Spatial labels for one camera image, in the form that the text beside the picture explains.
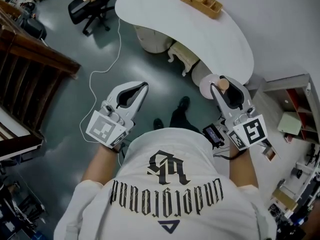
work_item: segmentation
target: shoe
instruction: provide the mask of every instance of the shoe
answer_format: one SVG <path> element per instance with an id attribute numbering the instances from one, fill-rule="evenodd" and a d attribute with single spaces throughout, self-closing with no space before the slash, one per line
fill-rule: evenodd
<path id="1" fill-rule="evenodd" d="M 178 109 L 182 109 L 184 112 L 187 111 L 190 105 L 190 98 L 188 96 L 184 96 L 182 99 L 180 99 Z"/>
<path id="2" fill-rule="evenodd" d="M 153 129 L 154 130 L 159 130 L 159 129 L 163 129 L 164 127 L 164 123 L 161 121 L 160 118 L 154 119 L 153 121 Z"/>

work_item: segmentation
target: wooden holder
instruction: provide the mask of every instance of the wooden holder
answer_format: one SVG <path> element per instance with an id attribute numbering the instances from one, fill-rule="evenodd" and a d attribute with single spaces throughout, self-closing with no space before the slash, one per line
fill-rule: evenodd
<path id="1" fill-rule="evenodd" d="M 181 0 L 182 2 L 192 6 L 198 11 L 209 16 L 211 19 L 216 19 L 223 7 L 217 0 Z"/>

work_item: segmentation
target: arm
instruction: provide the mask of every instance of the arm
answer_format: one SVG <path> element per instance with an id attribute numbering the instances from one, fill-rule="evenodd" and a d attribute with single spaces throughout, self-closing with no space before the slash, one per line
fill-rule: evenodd
<path id="1" fill-rule="evenodd" d="M 230 157 L 234 157 L 239 150 L 230 141 Z M 230 160 L 230 180 L 237 186 L 253 185 L 259 187 L 254 165 L 252 164 L 250 151 L 246 150 L 241 156 Z"/>
<path id="2" fill-rule="evenodd" d="M 117 153 L 106 146 L 100 145 L 81 181 L 91 180 L 105 185 L 113 178 L 116 160 Z"/>

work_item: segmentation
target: curved white desk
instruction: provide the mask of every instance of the curved white desk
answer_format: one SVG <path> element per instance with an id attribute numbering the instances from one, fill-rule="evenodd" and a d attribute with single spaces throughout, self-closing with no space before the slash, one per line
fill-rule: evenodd
<path id="1" fill-rule="evenodd" d="M 115 12 L 125 22 L 182 43 L 214 74 L 245 84 L 253 73 L 250 46 L 225 10 L 219 19 L 211 19 L 180 0 L 117 0 Z"/>

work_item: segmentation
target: power cord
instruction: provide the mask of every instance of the power cord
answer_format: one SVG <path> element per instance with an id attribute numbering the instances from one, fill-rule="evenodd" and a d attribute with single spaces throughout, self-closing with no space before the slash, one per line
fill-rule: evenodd
<path id="1" fill-rule="evenodd" d="M 92 110 L 94 109 L 94 107 L 95 107 L 95 105 L 96 105 L 96 103 L 97 103 L 97 97 L 96 97 L 96 95 L 95 95 L 95 93 L 94 93 L 94 91 L 92 90 L 92 87 L 91 87 L 91 78 L 92 78 L 92 76 L 93 76 L 94 73 L 104 74 L 104 73 L 109 72 L 109 71 L 111 70 L 111 68 L 114 66 L 114 64 L 115 64 L 115 63 L 118 61 L 118 59 L 119 59 L 120 52 L 121 52 L 121 46 L 122 46 L 121 34 L 120 34 L 120 18 L 119 18 L 118 22 L 119 22 L 119 25 L 118 25 L 118 30 L 117 30 L 117 32 L 118 32 L 118 35 L 119 35 L 120 45 L 119 45 L 118 55 L 117 55 L 115 61 L 114 61 L 114 62 L 111 64 L 111 66 L 110 66 L 107 70 L 105 70 L 105 71 L 97 71 L 97 70 L 92 71 L 91 74 L 90 74 L 90 77 L 89 77 L 89 88 L 90 88 L 90 90 L 91 90 L 91 92 L 92 92 L 92 94 L 93 94 L 93 96 L 94 96 L 94 103 L 93 103 L 92 108 L 90 109 L 90 111 L 85 115 L 85 117 L 84 117 L 84 118 L 81 120 L 81 122 L 79 123 L 79 128 L 80 128 L 80 132 L 81 132 L 81 134 L 82 134 L 82 137 L 83 137 L 83 139 L 84 139 L 86 142 L 89 142 L 89 143 L 99 143 L 98 141 L 87 140 L 87 139 L 85 138 L 85 135 L 84 135 L 84 133 L 83 133 L 83 131 L 82 131 L 82 128 L 81 128 L 81 124 L 82 124 L 83 121 L 87 118 L 87 116 L 89 116 L 89 114 L 92 112 Z M 120 159 L 119 159 L 119 153 L 118 153 L 118 163 L 119 163 L 119 165 L 120 165 L 120 167 L 121 167 Z"/>

